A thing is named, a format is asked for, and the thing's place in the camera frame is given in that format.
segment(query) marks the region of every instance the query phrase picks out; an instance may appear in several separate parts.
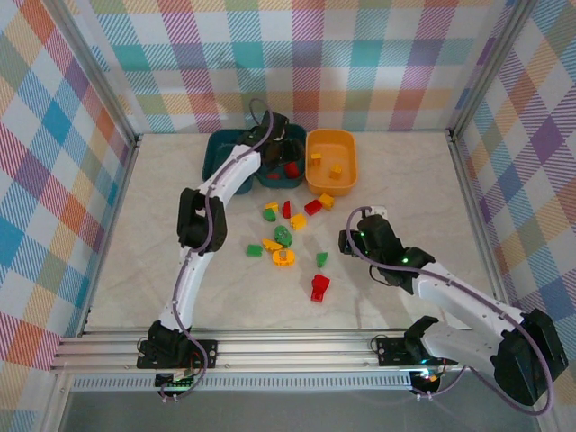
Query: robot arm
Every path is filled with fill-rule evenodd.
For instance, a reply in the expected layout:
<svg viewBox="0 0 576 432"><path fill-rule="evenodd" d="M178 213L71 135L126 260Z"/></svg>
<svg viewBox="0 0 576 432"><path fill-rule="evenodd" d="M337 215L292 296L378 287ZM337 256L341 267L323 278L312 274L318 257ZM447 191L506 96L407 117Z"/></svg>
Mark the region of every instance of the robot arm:
<svg viewBox="0 0 576 432"><path fill-rule="evenodd" d="M513 400L534 405L547 389L545 373L527 338L508 319L534 340L555 380L568 361L552 319L540 310L526 314L495 301L458 280L430 254L404 247L383 217L385 212L374 209L363 211L358 230L351 231L354 247L347 230L340 231L340 251L353 256L361 253L371 263L384 265L378 270L390 285L437 304L471 328L452 328L433 317L419 319L403 341L412 362L445 358L469 365L493 376Z"/></svg>
<svg viewBox="0 0 576 432"><path fill-rule="evenodd" d="M220 171L225 169L228 163L236 161L236 159L242 154L250 150L249 146L240 145L234 147L232 153L228 159L222 164L222 166L214 173L206 182L204 182L196 191L191 191L190 189L185 189L182 192L180 198L180 213L178 225L181 227L178 231L178 235L181 237L185 234L184 226L189 226L190 222L190 212L186 211L186 208L194 207L195 202L202 202L203 198L208 193L209 188L214 184L214 179L219 175ZM228 205L230 198L234 193L242 186L247 178L252 176L260 168L260 153L252 152L244 156L238 163L236 163L232 169L224 172L218 180L218 183L213 187L210 192L211 199L218 200L215 201L214 210L218 212L221 208L221 214L223 215L223 209ZM217 221L214 221L214 237L216 239L226 238L226 224L220 223L217 225ZM181 289L178 291L177 297L177 310L182 320L184 327L189 329L193 323L193 312L194 303L196 300L196 295L198 293L198 288L200 287L200 282L204 277L204 272L206 267L212 260L215 250L210 252L192 253L190 254L190 246L186 244L192 244L190 241L186 241L184 238L184 246L180 249L180 263L179 267L182 267L187 257L189 257L188 265L185 267L181 276ZM174 311L172 308L172 300L168 301L164 306L164 310L160 315L160 323L162 326L170 330L179 330L180 326L176 322L174 317Z"/></svg>

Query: yellow triangle block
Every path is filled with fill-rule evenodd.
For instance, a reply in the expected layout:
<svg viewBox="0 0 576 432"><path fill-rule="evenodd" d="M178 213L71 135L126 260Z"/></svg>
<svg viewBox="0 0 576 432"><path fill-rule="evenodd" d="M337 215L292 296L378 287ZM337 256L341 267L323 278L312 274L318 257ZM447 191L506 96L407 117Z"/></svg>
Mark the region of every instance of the yellow triangle block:
<svg viewBox="0 0 576 432"><path fill-rule="evenodd" d="M269 238L263 238L262 244L264 245L264 249L266 249L268 252L275 252L276 250L282 249L282 245L280 243L276 243Z"/></svg>

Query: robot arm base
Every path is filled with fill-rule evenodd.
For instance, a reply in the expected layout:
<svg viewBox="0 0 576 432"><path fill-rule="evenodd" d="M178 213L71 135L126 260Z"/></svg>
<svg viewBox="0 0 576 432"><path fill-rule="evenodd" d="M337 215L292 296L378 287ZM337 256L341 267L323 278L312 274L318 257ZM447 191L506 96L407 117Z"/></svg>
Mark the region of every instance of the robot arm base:
<svg viewBox="0 0 576 432"><path fill-rule="evenodd" d="M218 341L198 340L208 354L207 367L216 366ZM150 326L148 339L138 346L139 357L136 367L139 369L188 369L202 367L202 353L188 340L184 333L170 330L158 321Z"/></svg>

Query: metal rail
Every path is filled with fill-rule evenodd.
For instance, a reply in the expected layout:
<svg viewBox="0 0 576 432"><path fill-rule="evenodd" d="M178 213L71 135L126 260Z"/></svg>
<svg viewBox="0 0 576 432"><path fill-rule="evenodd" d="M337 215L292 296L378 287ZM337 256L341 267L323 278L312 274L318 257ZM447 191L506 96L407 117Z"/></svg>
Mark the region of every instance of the metal rail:
<svg viewBox="0 0 576 432"><path fill-rule="evenodd" d="M136 367L137 343L145 331L94 332L65 338L52 364L54 374L149 374L176 370L142 370ZM376 335L401 337L402 331L286 330L195 331L197 338L216 339L218 373L327 373L422 371L422 365L380 367L370 348Z"/></svg>

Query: yellow block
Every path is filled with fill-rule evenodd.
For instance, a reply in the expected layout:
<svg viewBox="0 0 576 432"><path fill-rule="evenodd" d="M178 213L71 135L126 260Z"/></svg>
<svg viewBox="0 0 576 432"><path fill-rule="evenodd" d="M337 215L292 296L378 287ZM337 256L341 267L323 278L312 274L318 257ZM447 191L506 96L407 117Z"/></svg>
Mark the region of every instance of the yellow block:
<svg viewBox="0 0 576 432"><path fill-rule="evenodd" d="M264 245L264 249L268 252L275 252L276 250L282 249L282 245L280 243L276 243L269 238L262 238L262 244Z"/></svg>
<svg viewBox="0 0 576 432"><path fill-rule="evenodd" d="M320 162L322 161L322 155L320 153L312 153L310 155L311 159L312 159L312 164L315 167L319 167L320 166Z"/></svg>
<svg viewBox="0 0 576 432"><path fill-rule="evenodd" d="M318 201L322 203L322 207L324 207L326 210L330 210L332 207L334 207L334 198L332 198L327 193L323 193Z"/></svg>
<svg viewBox="0 0 576 432"><path fill-rule="evenodd" d="M275 212L278 212L278 202L269 202L267 205L264 206L264 210L272 209Z"/></svg>
<svg viewBox="0 0 576 432"><path fill-rule="evenodd" d="M298 213L290 218L290 226L295 230L299 230L306 226L306 218L302 213Z"/></svg>
<svg viewBox="0 0 576 432"><path fill-rule="evenodd" d="M334 180L338 180L340 178L340 176L342 176L342 166L334 165L330 169L330 178L333 178Z"/></svg>
<svg viewBox="0 0 576 432"><path fill-rule="evenodd" d="M296 254L290 249L276 250L272 254L272 261L279 267L293 266L296 262Z"/></svg>

